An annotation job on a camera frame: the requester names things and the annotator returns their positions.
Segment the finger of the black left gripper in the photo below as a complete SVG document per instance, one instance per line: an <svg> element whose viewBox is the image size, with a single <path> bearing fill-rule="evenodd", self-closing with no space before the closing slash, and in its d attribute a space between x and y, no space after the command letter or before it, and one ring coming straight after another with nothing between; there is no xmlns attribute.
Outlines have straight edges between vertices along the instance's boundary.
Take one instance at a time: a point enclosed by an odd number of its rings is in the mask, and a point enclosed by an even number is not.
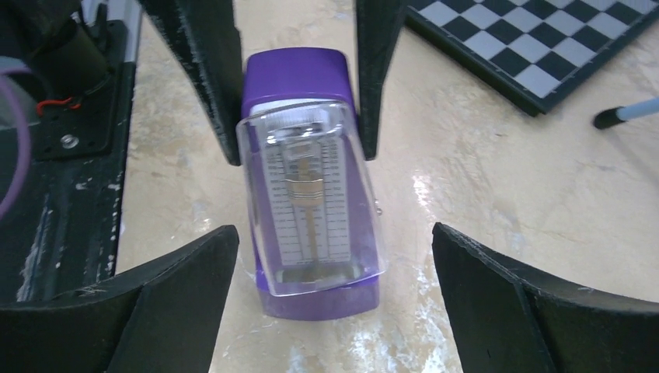
<svg viewBox="0 0 659 373"><path fill-rule="evenodd" d="M152 0L140 5L166 42L209 118L229 164L240 164L242 45L232 0Z"/></svg>
<svg viewBox="0 0 659 373"><path fill-rule="evenodd" d="M370 161L378 151L378 133L385 80L406 18L403 0L354 1L359 114L357 129Z"/></svg>

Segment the clear plastic metronome cover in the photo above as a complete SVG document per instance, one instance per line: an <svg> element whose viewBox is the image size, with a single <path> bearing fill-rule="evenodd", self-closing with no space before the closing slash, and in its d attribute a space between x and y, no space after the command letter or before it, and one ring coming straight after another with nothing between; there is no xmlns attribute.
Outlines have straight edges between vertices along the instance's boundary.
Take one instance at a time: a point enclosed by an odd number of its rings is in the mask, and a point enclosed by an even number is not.
<svg viewBox="0 0 659 373"><path fill-rule="evenodd" d="M340 100L285 99L257 105L237 127L254 246L273 296L387 269L355 119Z"/></svg>

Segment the light blue music stand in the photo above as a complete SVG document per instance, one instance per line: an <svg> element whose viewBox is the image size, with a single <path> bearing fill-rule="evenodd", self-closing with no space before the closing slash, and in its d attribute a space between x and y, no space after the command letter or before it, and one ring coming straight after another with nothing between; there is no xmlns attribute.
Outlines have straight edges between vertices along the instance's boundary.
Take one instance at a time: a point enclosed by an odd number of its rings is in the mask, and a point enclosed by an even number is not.
<svg viewBox="0 0 659 373"><path fill-rule="evenodd" d="M595 128L604 130L629 120L656 114L658 113L658 101L659 99L655 97L628 106L618 106L603 110L593 118L592 124Z"/></svg>

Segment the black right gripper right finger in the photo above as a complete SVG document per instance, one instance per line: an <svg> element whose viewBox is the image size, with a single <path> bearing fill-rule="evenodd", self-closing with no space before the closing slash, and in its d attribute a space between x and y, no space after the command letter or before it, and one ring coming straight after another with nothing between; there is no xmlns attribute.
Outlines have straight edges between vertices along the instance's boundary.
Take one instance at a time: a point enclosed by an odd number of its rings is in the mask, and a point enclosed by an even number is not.
<svg viewBox="0 0 659 373"><path fill-rule="evenodd" d="M465 372L656 372L658 305L567 281L454 228L434 265Z"/></svg>

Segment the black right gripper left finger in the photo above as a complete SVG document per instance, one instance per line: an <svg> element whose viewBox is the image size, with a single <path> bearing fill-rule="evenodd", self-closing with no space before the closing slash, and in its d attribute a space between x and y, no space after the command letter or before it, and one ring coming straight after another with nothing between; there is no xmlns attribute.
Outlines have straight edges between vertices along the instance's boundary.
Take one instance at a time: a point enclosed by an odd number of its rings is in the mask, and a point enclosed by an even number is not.
<svg viewBox="0 0 659 373"><path fill-rule="evenodd" d="M223 225L49 301L1 307L3 372L206 372L235 269Z"/></svg>

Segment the purple metronome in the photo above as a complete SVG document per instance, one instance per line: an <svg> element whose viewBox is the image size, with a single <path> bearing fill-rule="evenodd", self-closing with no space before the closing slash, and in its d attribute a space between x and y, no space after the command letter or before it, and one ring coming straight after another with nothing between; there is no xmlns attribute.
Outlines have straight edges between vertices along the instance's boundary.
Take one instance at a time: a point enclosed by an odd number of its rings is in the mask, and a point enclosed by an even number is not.
<svg viewBox="0 0 659 373"><path fill-rule="evenodd" d="M237 133L264 312L321 321L376 309L385 251L345 55L249 57Z"/></svg>

